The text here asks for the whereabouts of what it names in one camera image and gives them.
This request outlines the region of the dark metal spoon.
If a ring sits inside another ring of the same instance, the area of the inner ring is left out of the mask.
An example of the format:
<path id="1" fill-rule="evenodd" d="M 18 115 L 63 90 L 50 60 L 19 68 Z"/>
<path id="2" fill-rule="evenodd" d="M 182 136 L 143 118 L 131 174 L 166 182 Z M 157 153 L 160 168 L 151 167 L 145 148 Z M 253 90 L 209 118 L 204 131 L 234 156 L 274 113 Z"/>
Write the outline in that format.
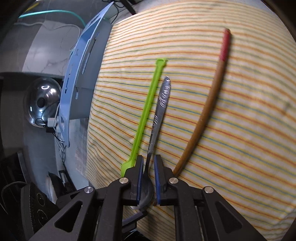
<path id="1" fill-rule="evenodd" d="M 132 209 L 141 209 L 147 206 L 153 195 L 154 195 L 154 186 L 152 184 L 151 178 L 149 177 L 149 164 L 154 152 L 154 147 L 157 142 L 159 131 L 162 126 L 162 121 L 168 106 L 169 97 L 171 93 L 171 80 L 170 77 L 166 76 L 161 85 L 156 111 L 154 113 L 154 121 L 152 124 L 151 136 L 149 139 L 149 147 L 147 149 L 147 159 L 145 162 L 145 168 L 142 175 L 142 187 L 139 204 L 137 206 L 132 206 Z"/>

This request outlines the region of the green plastic spoon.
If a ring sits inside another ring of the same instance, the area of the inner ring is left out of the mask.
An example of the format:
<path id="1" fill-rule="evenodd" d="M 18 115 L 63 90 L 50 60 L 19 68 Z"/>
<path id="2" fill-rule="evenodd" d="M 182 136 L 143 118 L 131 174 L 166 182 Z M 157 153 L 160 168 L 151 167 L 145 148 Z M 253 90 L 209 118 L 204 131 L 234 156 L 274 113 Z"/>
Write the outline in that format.
<path id="1" fill-rule="evenodd" d="M 147 123 L 147 118 L 149 117 L 149 112 L 151 110 L 151 106 L 152 106 L 152 103 L 154 100 L 154 95 L 156 93 L 159 79 L 161 77 L 162 71 L 163 71 L 167 61 L 168 60 L 166 58 L 158 58 L 156 60 L 156 68 L 155 68 L 155 71 L 154 71 L 154 74 L 152 77 L 151 85 L 149 87 L 149 92 L 148 92 L 146 100 L 145 100 L 144 108 L 142 110 L 142 115 L 141 115 L 140 121 L 138 123 L 138 129 L 137 129 L 137 133 L 134 138 L 132 151 L 130 153 L 129 159 L 121 165 L 121 170 L 120 170 L 121 177 L 125 176 L 127 169 L 132 168 L 135 165 L 136 156 L 138 153 L 140 142 L 142 140 L 142 134 L 144 132 L 145 125 Z"/>

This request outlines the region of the striped yellow cloth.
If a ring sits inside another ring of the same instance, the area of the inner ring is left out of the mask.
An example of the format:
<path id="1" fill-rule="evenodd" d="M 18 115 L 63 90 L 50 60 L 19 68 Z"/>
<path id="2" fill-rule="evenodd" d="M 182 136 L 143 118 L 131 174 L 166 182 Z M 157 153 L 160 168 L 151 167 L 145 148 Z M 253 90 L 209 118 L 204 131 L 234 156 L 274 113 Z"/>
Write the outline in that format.
<path id="1" fill-rule="evenodd" d="M 154 153 L 181 181 L 218 191 L 266 240 L 295 220 L 295 39 L 265 6 L 178 1 L 116 23 L 95 83 L 85 177 L 97 188 Z"/>

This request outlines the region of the blue plastic utensil basket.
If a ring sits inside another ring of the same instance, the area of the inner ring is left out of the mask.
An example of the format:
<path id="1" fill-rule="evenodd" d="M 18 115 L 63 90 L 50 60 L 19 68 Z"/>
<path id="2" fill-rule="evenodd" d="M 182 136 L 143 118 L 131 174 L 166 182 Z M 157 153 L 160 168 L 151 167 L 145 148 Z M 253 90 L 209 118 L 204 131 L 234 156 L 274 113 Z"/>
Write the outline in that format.
<path id="1" fill-rule="evenodd" d="M 64 76 L 57 124 L 69 147 L 70 120 L 87 118 L 104 50 L 112 29 L 106 14 L 109 3 L 84 28 L 70 57 Z"/>

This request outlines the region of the steel pot lid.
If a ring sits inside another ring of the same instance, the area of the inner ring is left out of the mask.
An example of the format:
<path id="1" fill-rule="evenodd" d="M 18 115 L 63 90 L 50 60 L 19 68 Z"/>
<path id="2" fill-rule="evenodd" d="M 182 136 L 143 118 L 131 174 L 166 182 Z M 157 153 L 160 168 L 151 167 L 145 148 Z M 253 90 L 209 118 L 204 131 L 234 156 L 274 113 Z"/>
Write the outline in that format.
<path id="1" fill-rule="evenodd" d="M 29 84 L 23 98 L 23 111 L 27 121 L 39 128 L 46 127 L 48 119 L 56 114 L 61 91 L 58 82 L 50 77 L 39 77 Z"/>

